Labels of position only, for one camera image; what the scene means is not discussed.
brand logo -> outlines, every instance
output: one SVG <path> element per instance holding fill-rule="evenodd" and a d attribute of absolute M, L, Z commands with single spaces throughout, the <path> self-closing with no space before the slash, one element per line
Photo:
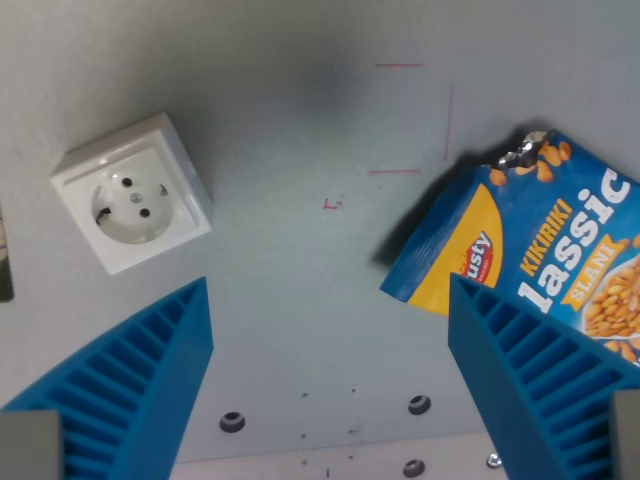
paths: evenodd
<path fill-rule="evenodd" d="M 463 276 L 479 283 L 484 283 L 491 262 L 493 261 L 493 245 L 486 233 L 480 232 L 478 239 L 467 249 L 467 264 Z"/>

white power socket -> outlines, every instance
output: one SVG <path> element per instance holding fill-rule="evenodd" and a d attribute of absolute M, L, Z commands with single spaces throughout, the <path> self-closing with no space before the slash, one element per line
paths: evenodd
<path fill-rule="evenodd" d="M 51 183 L 110 274 L 211 230 L 209 197 L 164 113 L 67 153 Z"/>

yellow label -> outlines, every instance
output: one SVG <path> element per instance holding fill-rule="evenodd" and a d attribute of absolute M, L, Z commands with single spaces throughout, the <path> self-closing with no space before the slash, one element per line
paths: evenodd
<path fill-rule="evenodd" d="M 458 273 L 495 287 L 502 268 L 502 256 L 502 218 L 487 187 L 479 185 L 453 234 L 409 303 L 447 315 L 451 274 Z"/>
<path fill-rule="evenodd" d="M 602 237 L 578 273 L 569 293 L 562 299 L 562 304 L 571 305 L 576 312 L 580 310 L 613 261 L 624 249 L 624 244 L 615 243 L 608 234 Z"/>

peanut bag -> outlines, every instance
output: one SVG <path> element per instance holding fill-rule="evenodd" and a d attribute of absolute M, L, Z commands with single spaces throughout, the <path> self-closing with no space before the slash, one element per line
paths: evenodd
<path fill-rule="evenodd" d="M 637 364 L 640 185 L 562 133 L 545 138 L 529 167 L 477 167 L 450 183 L 381 289 L 446 315 L 457 273 Z"/>

bolt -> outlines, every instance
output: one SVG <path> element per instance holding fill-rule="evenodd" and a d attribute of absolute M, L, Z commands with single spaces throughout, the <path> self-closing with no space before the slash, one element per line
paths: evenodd
<path fill-rule="evenodd" d="M 493 452 L 491 455 L 487 457 L 487 467 L 489 468 L 500 468 L 502 466 L 502 459 L 498 452 Z"/>

